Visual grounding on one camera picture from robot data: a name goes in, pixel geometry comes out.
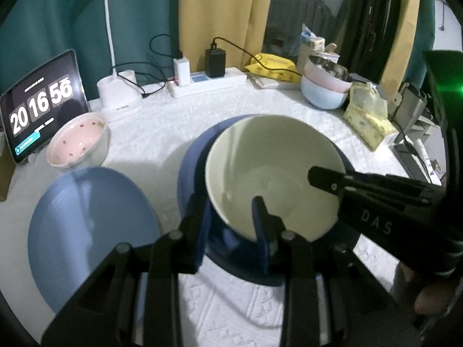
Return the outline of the person right hand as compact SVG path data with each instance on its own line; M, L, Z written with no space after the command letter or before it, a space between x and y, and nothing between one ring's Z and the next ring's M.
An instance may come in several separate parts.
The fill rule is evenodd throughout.
M396 267L391 289L392 297L422 316L443 316L457 292L449 284L425 284L402 262Z

